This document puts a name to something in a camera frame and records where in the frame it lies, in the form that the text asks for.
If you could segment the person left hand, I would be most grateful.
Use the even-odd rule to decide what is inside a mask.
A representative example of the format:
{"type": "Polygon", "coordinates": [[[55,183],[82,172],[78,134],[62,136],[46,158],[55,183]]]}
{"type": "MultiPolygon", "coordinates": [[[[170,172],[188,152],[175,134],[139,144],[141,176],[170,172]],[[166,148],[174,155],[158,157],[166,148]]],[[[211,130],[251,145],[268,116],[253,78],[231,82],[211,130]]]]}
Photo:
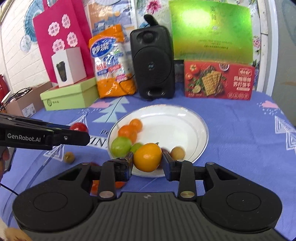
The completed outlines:
{"type": "Polygon", "coordinates": [[[5,150],[2,153],[1,159],[0,159],[0,181],[3,178],[4,171],[5,171],[5,161],[9,160],[10,158],[10,152],[8,148],[5,148],[5,150]]]}

